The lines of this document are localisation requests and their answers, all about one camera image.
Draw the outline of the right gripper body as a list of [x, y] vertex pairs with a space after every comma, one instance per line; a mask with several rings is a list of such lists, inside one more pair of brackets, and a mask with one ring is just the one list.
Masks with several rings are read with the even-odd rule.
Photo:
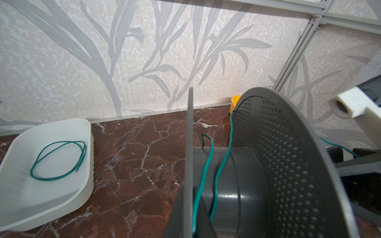
[[359, 158], [344, 161], [343, 149], [328, 147], [327, 152], [339, 173], [354, 214], [376, 227], [381, 226], [381, 151], [355, 148]]

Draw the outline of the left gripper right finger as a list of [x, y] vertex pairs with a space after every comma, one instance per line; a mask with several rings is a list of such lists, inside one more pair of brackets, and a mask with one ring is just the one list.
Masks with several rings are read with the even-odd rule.
[[193, 235], [194, 238], [217, 238], [203, 199], [200, 199], [194, 224], [196, 224], [196, 232]]

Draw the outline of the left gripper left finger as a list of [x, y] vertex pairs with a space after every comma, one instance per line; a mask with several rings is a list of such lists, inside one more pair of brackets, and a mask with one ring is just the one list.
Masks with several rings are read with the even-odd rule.
[[162, 238], [183, 237], [184, 186], [178, 190]]

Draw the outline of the grey perforated spool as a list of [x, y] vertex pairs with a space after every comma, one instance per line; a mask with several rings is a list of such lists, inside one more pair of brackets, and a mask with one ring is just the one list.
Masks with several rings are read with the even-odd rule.
[[350, 201], [326, 149], [284, 96], [253, 88], [230, 116], [228, 145], [193, 145], [189, 93], [183, 237], [203, 199], [221, 238], [356, 238]]

